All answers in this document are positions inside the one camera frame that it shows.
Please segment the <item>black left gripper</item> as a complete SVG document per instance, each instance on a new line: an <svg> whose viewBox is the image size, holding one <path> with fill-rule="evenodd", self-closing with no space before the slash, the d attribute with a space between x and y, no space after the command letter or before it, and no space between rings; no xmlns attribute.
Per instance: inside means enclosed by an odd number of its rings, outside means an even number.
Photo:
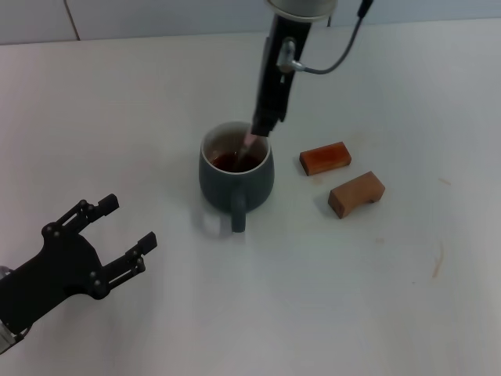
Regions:
<svg viewBox="0 0 501 376"><path fill-rule="evenodd" d="M100 300L146 271L144 256L157 247L155 233L148 233L104 267L94 247L79 234L118 208L114 194L98 204L79 201L57 220L57 226L65 230L58 230L57 237L43 233L40 252L1 279L1 322L12 333L19 334L73 295Z"/></svg>

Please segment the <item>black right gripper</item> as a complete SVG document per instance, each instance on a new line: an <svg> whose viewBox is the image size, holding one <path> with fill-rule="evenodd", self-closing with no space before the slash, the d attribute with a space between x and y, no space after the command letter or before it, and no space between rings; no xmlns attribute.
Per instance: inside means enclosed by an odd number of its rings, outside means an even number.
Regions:
<svg viewBox="0 0 501 376"><path fill-rule="evenodd" d="M288 65L301 59L311 26L274 16L265 39L251 135L268 137L276 124L284 121L295 75Z"/></svg>

